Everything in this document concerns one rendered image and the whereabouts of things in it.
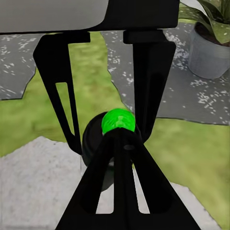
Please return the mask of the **insectifuge atomizer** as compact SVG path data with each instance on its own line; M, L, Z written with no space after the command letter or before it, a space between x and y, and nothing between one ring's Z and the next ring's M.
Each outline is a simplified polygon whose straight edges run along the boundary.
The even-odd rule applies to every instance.
M82 135L82 155L80 157L82 176L84 176L84 172L87 170L105 133L118 127L135 132L142 140L141 131L129 111L116 108L97 115L89 122ZM114 157L108 162L101 192L109 189L112 184L114 184Z

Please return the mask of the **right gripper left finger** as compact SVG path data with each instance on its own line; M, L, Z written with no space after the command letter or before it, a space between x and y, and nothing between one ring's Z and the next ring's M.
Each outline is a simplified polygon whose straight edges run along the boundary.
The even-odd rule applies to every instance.
M55 230L127 230L120 128L105 133ZM114 211L96 213L109 160L114 157Z

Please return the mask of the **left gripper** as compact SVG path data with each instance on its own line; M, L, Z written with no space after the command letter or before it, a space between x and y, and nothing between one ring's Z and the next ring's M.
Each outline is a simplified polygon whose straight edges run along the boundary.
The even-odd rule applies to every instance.
M164 92L175 42L163 28L176 28L180 0L109 0L103 22L91 28L55 31L40 38L33 57L69 144L82 155L68 44L88 43L89 31L123 31L123 43L133 44L135 119L145 143L152 132ZM72 112L71 133L56 83L66 82Z

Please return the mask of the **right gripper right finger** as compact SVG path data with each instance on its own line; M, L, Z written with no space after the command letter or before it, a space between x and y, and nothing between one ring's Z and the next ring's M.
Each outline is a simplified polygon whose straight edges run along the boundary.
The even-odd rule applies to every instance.
M127 230L201 230L139 136L120 128ZM149 214L139 211L132 169L135 166Z

